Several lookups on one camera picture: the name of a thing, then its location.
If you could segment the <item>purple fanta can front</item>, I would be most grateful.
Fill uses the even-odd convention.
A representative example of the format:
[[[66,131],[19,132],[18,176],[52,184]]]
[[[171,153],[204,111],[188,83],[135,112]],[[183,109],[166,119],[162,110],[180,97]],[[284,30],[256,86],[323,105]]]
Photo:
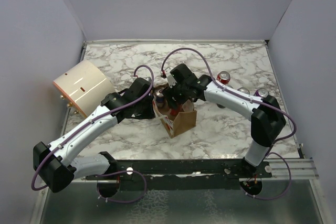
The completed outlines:
[[[269,91],[265,88],[259,88],[255,91],[254,96],[266,98],[269,95]]]

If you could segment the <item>red cola can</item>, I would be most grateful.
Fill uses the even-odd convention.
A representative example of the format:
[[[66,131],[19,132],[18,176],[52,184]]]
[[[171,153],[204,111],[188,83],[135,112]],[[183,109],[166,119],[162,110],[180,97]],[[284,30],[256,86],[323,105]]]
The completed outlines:
[[[217,74],[216,80],[224,85],[227,85],[231,80],[231,76],[227,71],[221,71]]]
[[[182,105],[178,104],[176,109],[174,108],[169,109],[169,115],[177,116],[181,110],[182,110]]]

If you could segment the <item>red cola can front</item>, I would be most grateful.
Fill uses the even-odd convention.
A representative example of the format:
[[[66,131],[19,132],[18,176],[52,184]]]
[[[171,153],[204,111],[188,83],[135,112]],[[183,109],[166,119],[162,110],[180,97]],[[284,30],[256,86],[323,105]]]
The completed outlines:
[[[169,115],[177,116],[181,110],[182,110],[182,105],[178,104],[176,109],[174,108],[169,109]]]

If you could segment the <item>watermelon print canvas bag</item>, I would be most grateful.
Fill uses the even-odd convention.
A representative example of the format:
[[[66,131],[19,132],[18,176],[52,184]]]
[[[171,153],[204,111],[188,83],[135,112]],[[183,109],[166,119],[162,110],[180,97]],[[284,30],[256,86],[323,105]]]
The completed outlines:
[[[167,84],[158,85],[154,88],[154,90],[156,88],[164,89],[167,86]],[[169,115],[170,107],[166,100],[164,107],[158,108],[156,106],[154,91],[152,104],[155,115],[160,119],[170,138],[181,135],[196,126],[197,111],[194,109],[194,103],[191,100],[187,100],[184,104],[182,104],[182,110],[177,116]]]

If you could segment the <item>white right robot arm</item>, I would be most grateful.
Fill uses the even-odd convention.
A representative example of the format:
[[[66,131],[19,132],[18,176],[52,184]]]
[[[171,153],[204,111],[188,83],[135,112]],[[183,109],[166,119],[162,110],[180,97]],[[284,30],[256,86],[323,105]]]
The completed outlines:
[[[286,125],[277,99],[242,93],[205,74],[198,78],[183,63],[166,78],[169,86],[163,94],[171,108],[177,109],[187,100],[202,100],[224,106],[250,121],[253,141],[243,158],[241,171],[246,177],[258,174],[260,163]]]

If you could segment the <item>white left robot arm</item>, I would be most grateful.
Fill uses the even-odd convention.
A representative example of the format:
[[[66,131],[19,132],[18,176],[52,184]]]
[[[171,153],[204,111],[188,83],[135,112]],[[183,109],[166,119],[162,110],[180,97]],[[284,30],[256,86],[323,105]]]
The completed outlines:
[[[152,82],[136,78],[122,93],[107,94],[89,116],[64,136],[49,144],[36,144],[33,148],[34,177],[40,177],[53,193],[62,191],[76,178],[91,175],[112,178],[116,166],[111,156],[77,156],[103,132],[124,119],[154,118],[152,88]]]

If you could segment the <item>purple fanta can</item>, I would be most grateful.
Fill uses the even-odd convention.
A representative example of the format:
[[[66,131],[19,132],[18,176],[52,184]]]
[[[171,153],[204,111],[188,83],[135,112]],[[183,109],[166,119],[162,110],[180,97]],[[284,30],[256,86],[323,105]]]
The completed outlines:
[[[244,93],[244,94],[250,94],[250,91],[245,87],[238,88],[237,91]]]
[[[259,88],[255,91],[254,96],[266,98],[269,95],[269,91],[265,88]]]

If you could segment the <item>black schweppes can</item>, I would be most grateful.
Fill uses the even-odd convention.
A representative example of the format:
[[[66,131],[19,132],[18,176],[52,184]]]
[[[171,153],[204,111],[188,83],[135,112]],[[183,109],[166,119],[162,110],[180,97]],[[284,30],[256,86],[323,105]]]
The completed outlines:
[[[224,109],[224,108],[226,108],[225,106],[223,106],[223,105],[220,105],[220,104],[216,104],[219,108],[221,108],[221,109]]]

